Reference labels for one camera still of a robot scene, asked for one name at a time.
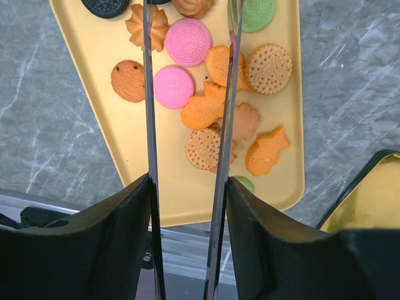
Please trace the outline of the left arm metal tong left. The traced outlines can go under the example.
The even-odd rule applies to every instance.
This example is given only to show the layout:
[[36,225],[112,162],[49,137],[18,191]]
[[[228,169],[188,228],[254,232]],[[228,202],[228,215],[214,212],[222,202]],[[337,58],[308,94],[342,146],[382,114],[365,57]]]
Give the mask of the left arm metal tong left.
[[158,189],[158,160],[156,148],[156,124],[154,111],[154,86],[151,28],[155,16],[155,5],[152,1],[143,2],[143,33],[144,33],[144,79],[146,102],[147,156],[150,178],[151,227],[154,261],[154,278],[156,299],[166,298],[164,281],[163,253],[161,243],[159,189]]

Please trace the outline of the left arm metal tong right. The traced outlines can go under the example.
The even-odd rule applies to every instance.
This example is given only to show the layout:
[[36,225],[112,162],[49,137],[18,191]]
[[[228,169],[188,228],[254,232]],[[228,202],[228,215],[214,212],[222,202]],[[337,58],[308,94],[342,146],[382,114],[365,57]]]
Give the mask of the left arm metal tong right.
[[243,25],[244,1],[228,1],[227,16],[229,25],[229,64],[227,72],[224,117],[222,120],[221,142],[216,172],[216,183],[211,219],[211,230],[207,254],[206,280],[203,298],[217,299],[223,246],[224,220],[226,215],[226,197],[233,135],[234,108],[238,86],[239,57]]

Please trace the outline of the round dotted biscuit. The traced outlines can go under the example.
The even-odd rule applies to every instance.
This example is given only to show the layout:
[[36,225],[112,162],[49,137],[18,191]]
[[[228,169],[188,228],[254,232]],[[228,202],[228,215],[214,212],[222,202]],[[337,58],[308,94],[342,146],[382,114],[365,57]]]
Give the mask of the round dotted biscuit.
[[270,96],[286,86],[292,70],[293,62],[288,51],[278,44],[265,43],[248,57],[245,75],[257,93]]
[[197,169],[216,173],[221,132],[214,128],[194,130],[186,141],[187,160]]

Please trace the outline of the round swirl butter cookie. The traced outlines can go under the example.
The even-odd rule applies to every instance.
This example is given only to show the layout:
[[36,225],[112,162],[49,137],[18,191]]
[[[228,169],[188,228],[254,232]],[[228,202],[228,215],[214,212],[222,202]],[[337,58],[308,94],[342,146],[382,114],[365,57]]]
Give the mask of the round swirl butter cookie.
[[188,18],[200,18],[205,15],[216,2],[215,0],[172,0],[176,10]]

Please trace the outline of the tan flower cookie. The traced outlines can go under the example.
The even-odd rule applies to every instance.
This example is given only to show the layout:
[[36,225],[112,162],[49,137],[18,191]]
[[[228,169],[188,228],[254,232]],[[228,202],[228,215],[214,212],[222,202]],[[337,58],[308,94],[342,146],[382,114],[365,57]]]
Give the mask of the tan flower cookie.
[[247,102],[235,106],[232,140],[242,141],[250,139],[260,125],[259,111]]

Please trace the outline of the orange fish cookie middle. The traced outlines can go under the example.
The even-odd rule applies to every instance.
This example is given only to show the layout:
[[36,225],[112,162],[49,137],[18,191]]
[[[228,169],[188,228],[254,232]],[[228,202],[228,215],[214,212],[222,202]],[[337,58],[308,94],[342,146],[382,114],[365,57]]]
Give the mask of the orange fish cookie middle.
[[226,88],[204,81],[204,94],[191,96],[181,109],[181,121],[190,129],[209,127],[224,116]]

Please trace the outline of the pink sandwich cookie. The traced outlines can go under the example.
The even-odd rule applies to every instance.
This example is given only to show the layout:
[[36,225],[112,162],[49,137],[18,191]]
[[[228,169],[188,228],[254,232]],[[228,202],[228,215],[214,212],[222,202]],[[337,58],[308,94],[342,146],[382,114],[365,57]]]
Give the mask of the pink sandwich cookie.
[[185,17],[170,26],[164,43],[169,57],[176,64],[192,68],[204,62],[212,38],[205,24]]
[[154,97],[168,109],[181,109],[194,95],[194,81],[182,67],[166,66],[154,77]]

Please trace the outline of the yellow plastic tray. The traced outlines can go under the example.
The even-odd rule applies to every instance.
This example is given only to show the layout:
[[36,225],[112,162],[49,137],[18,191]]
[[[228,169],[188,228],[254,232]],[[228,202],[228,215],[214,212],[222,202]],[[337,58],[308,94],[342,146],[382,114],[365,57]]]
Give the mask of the yellow plastic tray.
[[52,1],[82,85],[125,185],[148,171],[144,86],[155,110],[162,226],[209,221],[222,146],[232,177],[283,211],[304,192],[303,97],[298,1],[278,1],[272,21],[231,41],[228,1],[200,19],[156,6],[152,71],[145,76],[145,5],[114,19],[81,1]]

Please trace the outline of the green sandwich cookie far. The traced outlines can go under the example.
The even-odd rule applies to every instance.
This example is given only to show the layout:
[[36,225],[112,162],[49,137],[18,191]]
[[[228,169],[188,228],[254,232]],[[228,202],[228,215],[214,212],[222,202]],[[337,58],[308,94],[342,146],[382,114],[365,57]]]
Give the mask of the green sandwich cookie far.
[[276,12],[276,0],[248,0],[244,2],[242,31],[256,33],[264,29]]

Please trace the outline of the green sandwich cookie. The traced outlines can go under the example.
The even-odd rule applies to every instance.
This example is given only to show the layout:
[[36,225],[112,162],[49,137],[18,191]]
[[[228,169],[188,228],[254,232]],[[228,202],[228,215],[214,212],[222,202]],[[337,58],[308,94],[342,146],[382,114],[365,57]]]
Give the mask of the green sandwich cookie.
[[251,193],[255,192],[254,184],[250,179],[244,176],[235,176],[234,177],[238,182],[240,182],[248,191]]
[[276,12],[276,0],[248,0],[244,2],[242,31],[256,33],[264,29]]

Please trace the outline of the green sandwich cookie near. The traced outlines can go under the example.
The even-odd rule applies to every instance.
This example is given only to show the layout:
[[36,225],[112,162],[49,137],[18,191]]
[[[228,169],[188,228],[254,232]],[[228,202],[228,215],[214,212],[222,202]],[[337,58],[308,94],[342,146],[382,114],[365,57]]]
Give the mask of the green sandwich cookie near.
[[250,179],[244,176],[235,176],[234,177],[238,182],[240,182],[248,191],[251,193],[255,192],[254,184]]

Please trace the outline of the chocolate chip cookie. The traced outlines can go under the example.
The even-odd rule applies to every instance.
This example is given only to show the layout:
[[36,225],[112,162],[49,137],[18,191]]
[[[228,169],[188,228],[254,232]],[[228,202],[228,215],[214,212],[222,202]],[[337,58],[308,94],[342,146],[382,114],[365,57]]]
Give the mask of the chocolate chip cookie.
[[137,61],[124,60],[111,72],[114,92],[126,101],[139,103],[145,99],[144,67]]

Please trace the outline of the black sandwich cookie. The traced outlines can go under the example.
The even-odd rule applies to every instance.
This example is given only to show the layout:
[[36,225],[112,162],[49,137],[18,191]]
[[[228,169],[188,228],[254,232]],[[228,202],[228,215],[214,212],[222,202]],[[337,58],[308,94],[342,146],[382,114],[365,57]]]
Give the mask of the black sandwich cookie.
[[93,15],[103,19],[112,19],[127,9],[130,0],[81,0],[81,2]]

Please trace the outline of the aluminium front rail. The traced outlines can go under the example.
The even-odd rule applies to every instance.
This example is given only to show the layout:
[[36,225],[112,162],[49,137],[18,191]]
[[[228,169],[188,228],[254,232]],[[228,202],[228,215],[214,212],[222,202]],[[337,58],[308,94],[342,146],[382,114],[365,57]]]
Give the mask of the aluminium front rail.
[[[100,226],[108,218],[108,213],[96,206],[83,206],[76,203],[47,199],[7,189],[1,189],[1,213],[20,221],[20,212],[26,207],[41,208],[65,213],[65,220],[71,223],[60,233]],[[161,229],[162,257],[164,272],[191,278],[204,279],[209,244],[208,223],[172,226]]]

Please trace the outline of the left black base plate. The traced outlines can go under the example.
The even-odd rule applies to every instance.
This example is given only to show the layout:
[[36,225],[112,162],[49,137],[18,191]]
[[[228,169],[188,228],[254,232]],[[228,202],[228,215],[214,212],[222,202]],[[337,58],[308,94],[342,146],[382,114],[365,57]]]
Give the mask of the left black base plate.
[[20,212],[21,221],[17,222],[1,214],[1,226],[15,230],[39,227],[43,228],[59,219],[68,217],[69,214],[37,207],[26,207]]

